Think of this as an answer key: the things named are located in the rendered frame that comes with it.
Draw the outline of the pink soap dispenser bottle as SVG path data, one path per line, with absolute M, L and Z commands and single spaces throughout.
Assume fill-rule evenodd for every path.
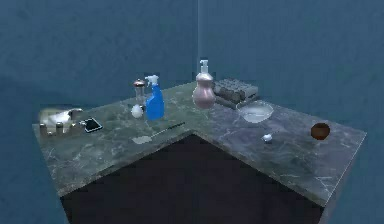
M 193 90 L 192 99 L 194 104 L 201 109 L 209 109 L 215 103 L 213 92 L 213 77 L 208 71 L 208 60 L 200 60 L 200 72 L 196 76 L 197 86 Z

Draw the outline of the blue spray bottle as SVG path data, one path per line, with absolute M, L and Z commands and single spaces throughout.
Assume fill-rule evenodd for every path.
M 149 120 L 157 120 L 164 116 L 164 100 L 158 84 L 157 75 L 146 76 L 145 79 L 151 85 L 152 95 L 146 100 L 146 115 Z

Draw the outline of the grey dish rack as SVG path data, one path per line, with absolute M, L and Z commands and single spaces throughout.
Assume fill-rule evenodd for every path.
M 258 87 L 238 79 L 226 78 L 213 83 L 216 102 L 235 109 L 241 102 L 249 102 L 259 98 Z

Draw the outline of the marble corner counter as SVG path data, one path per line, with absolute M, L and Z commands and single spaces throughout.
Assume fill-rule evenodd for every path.
M 87 134 L 77 129 L 63 135 L 41 136 L 36 128 L 57 193 L 64 196 L 196 135 L 321 206 L 323 213 L 317 224 L 327 224 L 365 132 L 331 123 L 329 136 L 319 141 L 310 134 L 319 118 L 281 106 L 274 106 L 270 118 L 250 123 L 238 111 L 220 104 L 208 110 L 197 108 L 192 101 L 194 87 L 187 83 L 164 90 L 165 115 L 160 120 L 133 118 L 130 109 L 135 101 L 129 98 L 80 114 L 81 120 L 93 117 L 99 121 L 103 126 L 100 131 Z M 181 122 L 185 124 L 150 142 L 132 141 Z M 272 132 L 272 142 L 265 143 L 261 137 Z

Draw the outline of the clear pepper grinder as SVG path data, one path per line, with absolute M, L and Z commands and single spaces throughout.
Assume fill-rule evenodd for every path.
M 136 102 L 140 106 L 140 108 L 143 111 L 145 111 L 146 110 L 145 81 L 141 79 L 137 79 L 133 82 L 133 86 L 136 94 Z

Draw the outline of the clear glass bowl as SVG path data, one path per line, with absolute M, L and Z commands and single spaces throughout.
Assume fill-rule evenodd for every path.
M 260 123 L 270 118 L 274 112 L 270 104 L 261 100 L 240 103 L 236 109 L 241 117 L 250 123 Z

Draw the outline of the black cell phone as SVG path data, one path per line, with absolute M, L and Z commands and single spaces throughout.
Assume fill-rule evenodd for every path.
M 94 118 L 83 120 L 80 124 L 84 127 L 86 133 L 92 133 L 103 128 L 103 126 Z

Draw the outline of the brown round pot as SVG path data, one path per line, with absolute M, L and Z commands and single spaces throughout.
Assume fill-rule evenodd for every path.
M 330 127 L 326 123 L 316 123 L 311 127 L 310 134 L 316 140 L 325 140 L 330 134 Z

